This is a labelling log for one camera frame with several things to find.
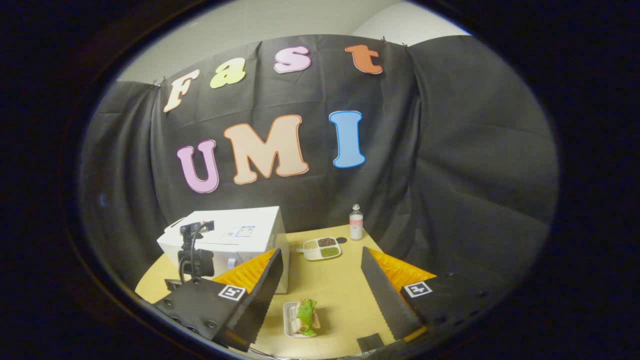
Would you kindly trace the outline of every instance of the blue letter i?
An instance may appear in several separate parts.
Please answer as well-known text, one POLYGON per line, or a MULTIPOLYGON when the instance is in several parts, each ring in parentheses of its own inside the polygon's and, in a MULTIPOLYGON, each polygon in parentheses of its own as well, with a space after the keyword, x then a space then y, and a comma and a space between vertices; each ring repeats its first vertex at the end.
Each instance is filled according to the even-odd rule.
POLYGON ((357 111, 335 111, 329 114, 329 121, 335 124, 338 133, 338 157, 333 161, 335 167, 356 167, 364 163, 358 137, 360 120, 362 114, 357 111))

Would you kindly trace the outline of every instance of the lettuce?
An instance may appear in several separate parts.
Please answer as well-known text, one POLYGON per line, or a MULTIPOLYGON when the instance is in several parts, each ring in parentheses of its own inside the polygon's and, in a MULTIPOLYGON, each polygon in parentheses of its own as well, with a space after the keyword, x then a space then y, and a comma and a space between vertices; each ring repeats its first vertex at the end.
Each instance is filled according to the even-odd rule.
POLYGON ((314 307, 316 306, 317 301, 311 299, 305 299, 302 305, 298 308, 297 318, 300 319, 306 326, 307 330, 302 332, 304 336, 316 336, 316 332, 311 329, 311 324, 313 323, 313 314, 314 307))

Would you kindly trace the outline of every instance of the sandwich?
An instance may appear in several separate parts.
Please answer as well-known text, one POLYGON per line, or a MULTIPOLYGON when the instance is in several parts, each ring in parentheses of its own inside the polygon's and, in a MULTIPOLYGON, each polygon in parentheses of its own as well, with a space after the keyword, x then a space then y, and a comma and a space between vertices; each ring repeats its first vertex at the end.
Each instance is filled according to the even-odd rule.
POLYGON ((316 301, 300 299, 296 305, 296 321, 294 329, 296 334, 304 336, 316 336, 314 329, 320 329, 320 321, 316 314, 316 301))

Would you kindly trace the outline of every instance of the food tray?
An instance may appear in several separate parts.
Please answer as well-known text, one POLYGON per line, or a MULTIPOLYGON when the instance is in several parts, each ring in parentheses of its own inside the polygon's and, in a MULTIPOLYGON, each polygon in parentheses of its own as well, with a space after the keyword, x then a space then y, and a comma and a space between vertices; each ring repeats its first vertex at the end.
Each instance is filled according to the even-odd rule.
POLYGON ((295 333, 296 326, 296 306, 297 301, 285 302, 282 305, 282 318, 284 320, 284 334, 290 338, 311 338, 312 336, 305 336, 295 333))
POLYGON ((338 241, 331 237, 307 240, 297 251, 304 253, 305 258, 311 261, 331 259, 342 254, 338 241))

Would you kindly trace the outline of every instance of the white wall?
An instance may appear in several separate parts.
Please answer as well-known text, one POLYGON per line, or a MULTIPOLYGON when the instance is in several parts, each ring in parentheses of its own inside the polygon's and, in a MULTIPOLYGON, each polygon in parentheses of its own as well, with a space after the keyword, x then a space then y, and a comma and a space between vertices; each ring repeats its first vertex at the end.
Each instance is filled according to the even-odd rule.
POLYGON ((214 54, 259 40, 305 34, 356 35, 412 45, 466 34, 402 0, 236 0, 174 30, 140 54, 120 80, 159 83, 214 54))

